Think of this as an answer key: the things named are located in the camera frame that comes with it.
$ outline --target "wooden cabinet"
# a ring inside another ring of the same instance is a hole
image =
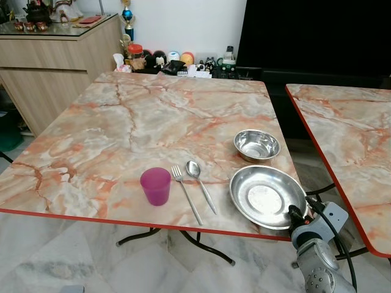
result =
[[[38,136],[121,52],[118,15],[81,35],[2,35],[0,83]]]

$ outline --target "marble floor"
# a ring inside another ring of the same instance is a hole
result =
[[[15,159],[29,142],[7,155]],[[310,142],[287,143],[305,190],[331,182]],[[0,159],[0,172],[7,166]],[[335,190],[322,197],[343,205]],[[115,246],[123,237],[146,231],[0,213],[0,293],[57,293],[71,284],[85,286],[86,293],[305,292],[300,270],[291,267],[296,252],[289,242],[202,234],[201,241],[232,257],[235,267],[193,246],[178,231],[161,230]],[[341,235],[352,250],[362,247],[352,222]],[[359,292],[391,292],[388,260],[367,253],[353,263]],[[346,262],[340,266],[349,280]]]

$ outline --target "stainless steel bowl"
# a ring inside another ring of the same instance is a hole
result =
[[[267,132],[248,129],[239,132],[233,139],[240,156],[252,163],[263,162],[280,153],[278,140]]]
[[[297,206],[307,215],[305,192],[288,174],[272,167],[252,165],[237,171],[230,193],[238,210],[250,221],[274,230],[288,229],[288,207]]]

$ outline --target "black television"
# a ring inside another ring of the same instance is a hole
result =
[[[391,73],[391,0],[247,0],[237,66]]]

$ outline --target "red lid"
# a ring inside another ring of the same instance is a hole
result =
[[[142,53],[142,46],[137,44],[130,44],[128,46],[128,51],[131,54],[141,54]]]

